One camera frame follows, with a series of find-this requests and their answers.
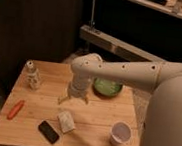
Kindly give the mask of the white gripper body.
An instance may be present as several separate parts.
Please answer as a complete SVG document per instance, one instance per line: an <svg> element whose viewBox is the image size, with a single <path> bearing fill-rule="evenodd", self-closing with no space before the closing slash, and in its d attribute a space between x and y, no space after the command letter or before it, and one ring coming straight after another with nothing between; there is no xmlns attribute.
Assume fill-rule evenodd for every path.
<svg viewBox="0 0 182 146"><path fill-rule="evenodd" d="M69 87L67 88L68 96L74 97L74 98L81 98L83 100L84 96L87 96L87 89L90 86L89 80L83 80L83 79L73 79L69 83Z"/></svg>

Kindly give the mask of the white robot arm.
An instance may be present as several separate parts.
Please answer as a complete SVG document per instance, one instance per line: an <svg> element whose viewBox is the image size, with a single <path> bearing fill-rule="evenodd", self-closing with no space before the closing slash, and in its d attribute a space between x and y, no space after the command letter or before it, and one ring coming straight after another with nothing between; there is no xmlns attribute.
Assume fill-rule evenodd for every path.
<svg viewBox="0 0 182 146"><path fill-rule="evenodd" d="M73 78L60 102L71 98L86 100L87 89L95 78L150 92L139 146L182 146L182 63L115 63L89 53L74 58L70 67Z"/></svg>

